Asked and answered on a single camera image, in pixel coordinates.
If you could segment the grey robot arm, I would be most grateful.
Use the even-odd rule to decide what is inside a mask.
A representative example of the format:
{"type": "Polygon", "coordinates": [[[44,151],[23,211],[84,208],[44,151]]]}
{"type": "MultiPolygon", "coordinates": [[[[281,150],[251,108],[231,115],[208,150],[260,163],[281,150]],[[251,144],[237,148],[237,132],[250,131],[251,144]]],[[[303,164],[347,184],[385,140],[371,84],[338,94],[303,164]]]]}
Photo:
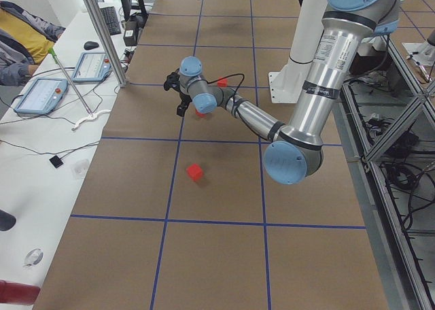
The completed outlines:
{"type": "Polygon", "coordinates": [[[164,83],[165,90],[172,88],[179,93],[178,116],[183,116],[191,103],[202,114],[222,107],[269,141],[264,167],[280,184],[297,184],[320,168],[321,132],[362,40],[390,34],[397,28],[400,0],[326,2],[321,18],[324,30],[287,124],[241,97],[235,89],[209,83],[202,75],[200,60],[194,56],[184,58],[164,83]]]}

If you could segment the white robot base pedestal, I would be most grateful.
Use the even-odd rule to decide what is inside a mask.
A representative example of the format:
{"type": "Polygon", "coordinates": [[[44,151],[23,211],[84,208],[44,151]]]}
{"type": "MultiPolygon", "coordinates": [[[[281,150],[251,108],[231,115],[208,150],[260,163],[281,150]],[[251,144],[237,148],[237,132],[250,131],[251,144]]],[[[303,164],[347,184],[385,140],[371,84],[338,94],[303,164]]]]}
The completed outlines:
{"type": "Polygon", "coordinates": [[[268,73],[272,103],[296,104],[299,92],[295,90],[291,75],[286,71],[268,73]]]}

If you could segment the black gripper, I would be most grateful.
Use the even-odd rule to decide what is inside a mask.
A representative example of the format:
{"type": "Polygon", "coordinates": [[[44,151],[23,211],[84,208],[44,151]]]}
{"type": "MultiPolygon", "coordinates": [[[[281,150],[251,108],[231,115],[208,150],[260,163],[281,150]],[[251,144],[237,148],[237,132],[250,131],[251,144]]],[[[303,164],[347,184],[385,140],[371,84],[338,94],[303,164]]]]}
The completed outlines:
{"type": "Polygon", "coordinates": [[[163,84],[163,88],[165,91],[169,91],[172,88],[173,90],[179,93],[179,98],[181,99],[181,103],[177,106],[176,114],[178,116],[185,116],[185,113],[190,105],[190,96],[181,91],[179,79],[180,79],[179,71],[173,71],[167,76],[163,84]]]}

